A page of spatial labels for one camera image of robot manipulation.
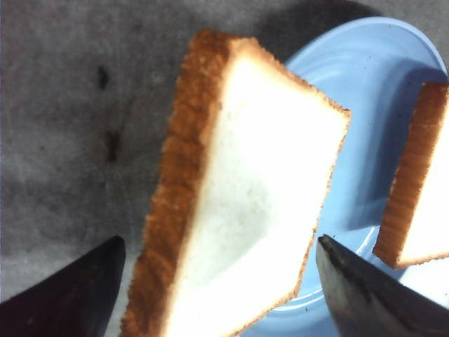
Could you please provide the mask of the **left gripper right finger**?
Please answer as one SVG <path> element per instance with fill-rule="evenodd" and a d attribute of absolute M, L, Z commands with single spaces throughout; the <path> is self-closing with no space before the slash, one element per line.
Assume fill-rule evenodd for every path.
<path fill-rule="evenodd" d="M 448 309 L 420 295 L 328 235 L 316 264 L 341 336 L 447 336 Z"/>

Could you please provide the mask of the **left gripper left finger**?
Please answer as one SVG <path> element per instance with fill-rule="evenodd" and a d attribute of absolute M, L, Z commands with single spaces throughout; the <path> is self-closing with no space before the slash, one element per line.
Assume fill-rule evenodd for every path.
<path fill-rule="evenodd" d="M 103 336 L 119 293 L 125 242 L 115 236 L 1 304 L 2 336 Z"/>

